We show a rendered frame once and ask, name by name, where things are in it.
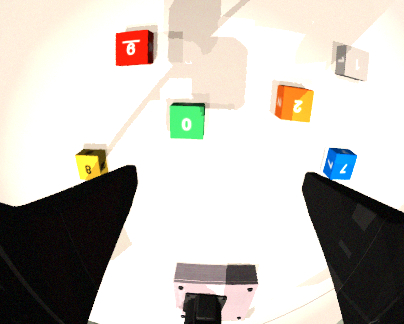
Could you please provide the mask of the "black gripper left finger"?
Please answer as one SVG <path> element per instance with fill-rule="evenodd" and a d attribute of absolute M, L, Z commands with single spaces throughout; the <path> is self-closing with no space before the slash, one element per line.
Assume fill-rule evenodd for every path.
<path fill-rule="evenodd" d="M 0 202 L 0 256 L 60 324 L 87 324 L 138 187 L 135 164 L 22 206 Z"/>

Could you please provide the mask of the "yellow block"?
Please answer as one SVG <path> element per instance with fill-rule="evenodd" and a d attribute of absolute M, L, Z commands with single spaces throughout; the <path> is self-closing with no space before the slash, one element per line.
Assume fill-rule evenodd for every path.
<path fill-rule="evenodd" d="M 80 179 L 92 179 L 108 172 L 105 150 L 82 148 L 76 153 L 76 166 L 79 168 Z"/>

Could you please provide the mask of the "blue block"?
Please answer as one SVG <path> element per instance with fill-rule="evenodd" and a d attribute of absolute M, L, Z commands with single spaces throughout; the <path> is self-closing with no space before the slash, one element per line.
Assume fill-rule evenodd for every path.
<path fill-rule="evenodd" d="M 349 148 L 328 148 L 323 173 L 330 179 L 350 179 L 357 155 Z"/>

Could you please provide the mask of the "red digit block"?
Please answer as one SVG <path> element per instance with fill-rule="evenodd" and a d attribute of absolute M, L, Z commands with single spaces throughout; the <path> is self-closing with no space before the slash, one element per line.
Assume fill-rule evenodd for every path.
<path fill-rule="evenodd" d="M 116 66 L 153 63 L 153 32 L 137 30 L 116 34 Z"/>

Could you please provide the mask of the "green block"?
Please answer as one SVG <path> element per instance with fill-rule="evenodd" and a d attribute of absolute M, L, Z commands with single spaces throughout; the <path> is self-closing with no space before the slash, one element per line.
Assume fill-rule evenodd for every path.
<path fill-rule="evenodd" d="M 203 140 L 206 103 L 173 102 L 170 110 L 170 138 Z"/>

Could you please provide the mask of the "orange block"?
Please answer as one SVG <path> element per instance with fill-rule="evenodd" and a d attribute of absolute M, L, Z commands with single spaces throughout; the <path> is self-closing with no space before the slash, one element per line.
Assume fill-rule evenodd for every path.
<path fill-rule="evenodd" d="M 308 90 L 308 88 L 279 85 L 277 93 L 277 106 L 274 116 L 282 121 L 309 123 L 314 91 Z"/>

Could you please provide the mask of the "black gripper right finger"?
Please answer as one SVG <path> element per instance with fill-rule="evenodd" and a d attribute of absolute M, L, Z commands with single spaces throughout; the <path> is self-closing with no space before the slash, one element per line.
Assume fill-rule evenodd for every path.
<path fill-rule="evenodd" d="M 380 324 L 404 294 L 404 212 L 315 172 L 302 193 L 344 324 Z"/>

